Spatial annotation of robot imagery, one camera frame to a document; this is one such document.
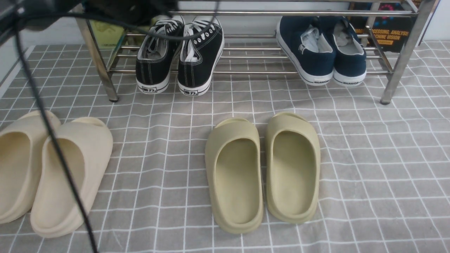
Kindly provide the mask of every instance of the shoe rack leg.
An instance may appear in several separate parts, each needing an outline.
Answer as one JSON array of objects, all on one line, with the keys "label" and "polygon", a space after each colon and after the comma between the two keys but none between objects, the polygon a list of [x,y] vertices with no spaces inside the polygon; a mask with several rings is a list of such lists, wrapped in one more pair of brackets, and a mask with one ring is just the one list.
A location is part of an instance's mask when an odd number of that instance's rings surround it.
[{"label": "shoe rack leg", "polygon": [[427,24],[428,17],[433,11],[434,3],[436,0],[422,0],[422,3],[418,10],[416,22],[409,34],[408,41],[400,52],[399,58],[394,67],[394,72],[387,76],[388,82],[384,89],[383,96],[381,97],[381,104],[387,105],[391,103],[392,97],[397,89],[400,79],[405,72],[406,65],[408,64],[411,55],[416,47],[417,42],[420,40],[422,30]]},{"label": "shoe rack leg", "polygon": [[[75,7],[74,11],[82,12],[83,11],[82,5],[78,5],[77,7]],[[94,62],[95,67],[97,68],[97,72],[99,73],[100,80],[102,81],[103,88],[105,88],[109,101],[111,102],[119,101],[116,88],[114,87],[114,84],[111,80],[111,75],[108,73],[106,69],[105,62],[103,61],[103,57],[99,50],[99,46],[97,45],[97,41],[95,40],[94,34],[92,32],[90,22],[88,20],[79,18],[76,19],[76,22],[80,29],[81,35],[83,35],[83,39],[92,57],[92,61]]]}]

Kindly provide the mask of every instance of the floor mat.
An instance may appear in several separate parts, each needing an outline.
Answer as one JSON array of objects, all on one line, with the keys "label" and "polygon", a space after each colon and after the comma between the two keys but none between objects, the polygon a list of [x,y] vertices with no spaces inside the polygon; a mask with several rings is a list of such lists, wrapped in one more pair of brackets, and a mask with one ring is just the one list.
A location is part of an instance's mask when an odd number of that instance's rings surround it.
[{"label": "floor mat", "polygon": [[[450,250],[450,41],[426,41],[417,48],[387,106],[379,103],[384,76],[344,88],[333,82],[306,86],[297,75],[217,75],[205,95],[192,98],[178,91],[175,75],[164,93],[146,95],[133,75],[115,74],[120,101],[113,104],[85,46],[36,46],[29,60],[46,107],[62,122],[98,117],[112,131],[112,158],[89,215],[103,253]],[[134,64],[119,62],[130,69]],[[380,69],[375,61],[368,67]],[[217,70],[247,69],[295,71],[288,60],[217,65]],[[19,73],[0,99],[1,129],[36,107],[26,82]],[[263,144],[269,119],[281,111],[302,115],[319,134],[317,212],[297,226],[266,211],[256,231],[228,234],[212,218],[207,136],[224,119],[243,117],[256,124]],[[264,145],[261,156],[265,178]],[[0,249],[90,252],[84,227],[42,239],[33,233],[29,214],[0,225]]]}]

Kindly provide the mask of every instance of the olive green slide sandal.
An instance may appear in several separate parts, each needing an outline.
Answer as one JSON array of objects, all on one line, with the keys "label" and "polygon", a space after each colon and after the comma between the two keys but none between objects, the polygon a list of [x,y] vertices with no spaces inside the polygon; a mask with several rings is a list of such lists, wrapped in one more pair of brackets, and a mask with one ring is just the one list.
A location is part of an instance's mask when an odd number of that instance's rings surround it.
[{"label": "olive green slide sandal", "polygon": [[255,230],[264,212],[256,127],[243,118],[219,123],[206,142],[205,162],[216,223],[233,234]]},{"label": "olive green slide sandal", "polygon": [[[54,128],[59,119],[47,111]],[[42,145],[47,129],[39,111],[22,116],[0,132],[0,224],[28,212],[41,176]]]},{"label": "olive green slide sandal", "polygon": [[267,207],[290,223],[310,220],[319,195],[320,145],[314,127],[293,113],[278,113],[266,136]]},{"label": "olive green slide sandal", "polygon": [[[65,123],[55,134],[89,213],[111,158],[113,136],[101,120],[93,117]],[[42,176],[30,220],[33,230],[45,238],[72,233],[83,224],[50,138],[42,149]]]}]

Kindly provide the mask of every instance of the stainless steel shoe rack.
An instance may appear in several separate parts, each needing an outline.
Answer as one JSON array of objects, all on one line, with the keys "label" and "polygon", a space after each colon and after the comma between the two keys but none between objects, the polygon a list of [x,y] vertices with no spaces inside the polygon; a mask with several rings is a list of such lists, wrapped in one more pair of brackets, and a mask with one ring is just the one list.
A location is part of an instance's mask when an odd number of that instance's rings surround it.
[{"label": "stainless steel shoe rack", "polygon": [[[245,2],[277,2],[279,0],[245,0]],[[311,2],[311,0],[282,0],[284,2]],[[389,104],[391,102],[392,96],[400,82],[400,79],[405,71],[406,65],[413,53],[417,42],[421,38],[422,31],[427,24],[427,20],[430,15],[434,12],[439,0],[422,0],[419,8],[416,8],[412,0],[353,0],[354,2],[365,2],[373,3],[372,8],[369,11],[360,10],[325,10],[325,11],[309,11],[309,10],[289,10],[289,11],[251,11],[251,10],[223,10],[219,11],[217,15],[220,16],[364,16],[369,17],[366,23],[365,34],[360,35],[364,45],[367,44],[368,40],[373,41],[374,47],[366,47],[367,52],[374,52],[373,55],[368,55],[368,60],[377,59],[382,70],[368,71],[368,75],[387,75],[388,83],[381,97],[381,104]],[[341,0],[320,0],[318,2],[346,2]],[[381,3],[401,3],[404,7],[403,11],[379,11],[378,8]],[[82,7],[77,6],[75,11],[81,12]],[[179,12],[174,12],[177,15],[212,15],[212,11],[195,11],[195,10],[182,10]],[[399,57],[396,61],[394,67],[391,66],[387,57],[377,43],[374,34],[372,33],[372,26],[375,21],[375,17],[416,17],[416,22],[413,26],[409,38],[405,43]],[[117,102],[119,97],[117,95],[116,89],[113,82],[111,81],[111,76],[114,73],[128,73],[133,74],[135,70],[129,69],[118,69],[117,63],[120,58],[135,58],[136,55],[131,52],[139,49],[139,45],[133,43],[134,39],[139,36],[144,36],[142,34],[132,33],[125,31],[120,38],[116,48],[113,50],[108,64],[105,64],[100,50],[98,48],[97,42],[92,32],[90,23],[85,20],[77,20],[80,31],[92,56],[93,62],[97,68],[102,84],[108,94],[109,100],[112,102]],[[275,36],[270,35],[225,35],[225,38],[240,38],[240,39],[270,39]],[[246,51],[246,50],[281,50],[278,47],[265,47],[265,48],[225,48],[224,50],[235,50],[235,51]],[[252,55],[252,56],[222,56],[222,59],[287,59],[286,56],[273,56],[273,55]],[[226,74],[226,75],[298,75],[297,72],[280,72],[280,71],[214,71],[214,74]]]}]

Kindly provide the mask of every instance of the black canvas sneaker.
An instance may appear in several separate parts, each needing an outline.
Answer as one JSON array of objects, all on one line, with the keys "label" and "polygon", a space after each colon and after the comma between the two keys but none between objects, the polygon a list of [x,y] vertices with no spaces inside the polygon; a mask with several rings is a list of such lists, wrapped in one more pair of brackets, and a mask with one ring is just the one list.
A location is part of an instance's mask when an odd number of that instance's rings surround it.
[{"label": "black canvas sneaker", "polygon": [[[184,19],[181,16],[174,16],[172,19],[156,21],[150,31],[169,36],[182,36],[184,26]],[[180,41],[145,37],[136,60],[136,80],[140,91],[158,94],[167,89],[172,59],[178,53],[180,45]]]},{"label": "black canvas sneaker", "polygon": [[[201,32],[210,16],[198,16],[184,27],[184,36]],[[212,73],[224,48],[224,33],[217,19],[197,39],[183,41],[178,62],[178,87],[187,96],[205,94],[211,85]]]}]

